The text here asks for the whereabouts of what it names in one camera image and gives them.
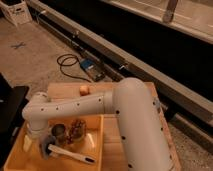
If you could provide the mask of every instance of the black chair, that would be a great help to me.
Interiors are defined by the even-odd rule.
[[[28,86],[12,88],[0,73],[0,168],[24,122],[22,109],[28,102],[25,98],[28,90]]]

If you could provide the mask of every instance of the screw hole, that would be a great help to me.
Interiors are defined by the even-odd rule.
[[[129,167],[129,168],[132,168],[132,165],[131,165],[131,164],[128,164],[128,167]]]

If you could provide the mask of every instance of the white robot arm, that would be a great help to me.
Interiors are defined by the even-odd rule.
[[[50,118],[100,113],[117,114],[129,170],[174,170],[153,97],[136,78],[122,80],[111,92],[62,102],[50,102],[45,93],[37,93],[24,108],[23,117],[29,133],[36,137],[46,131]]]

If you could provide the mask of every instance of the gray floor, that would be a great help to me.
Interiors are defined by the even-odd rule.
[[[25,46],[14,49],[13,45],[23,42]],[[37,91],[46,91],[50,82],[74,82],[62,75],[56,63],[59,55],[75,53],[35,22],[18,28],[0,19],[0,72],[13,86],[28,85],[28,98]],[[78,65],[67,72],[87,78]],[[213,170],[212,138],[188,127],[181,117],[169,124],[183,170]]]

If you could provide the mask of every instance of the wooden tray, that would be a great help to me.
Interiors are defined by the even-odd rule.
[[[33,142],[28,152],[24,152],[23,142],[26,134],[26,124],[24,124],[4,165],[4,171],[100,171],[103,146],[103,116],[96,115],[78,118],[86,121],[87,135],[82,142],[70,145],[70,149],[74,152],[93,157],[96,159],[95,164],[85,164],[62,155],[57,158],[49,157],[44,159],[39,150],[38,140]],[[73,119],[74,117],[52,119],[49,123],[50,125],[56,123],[70,125]],[[92,135],[94,144],[88,138],[88,133]]]

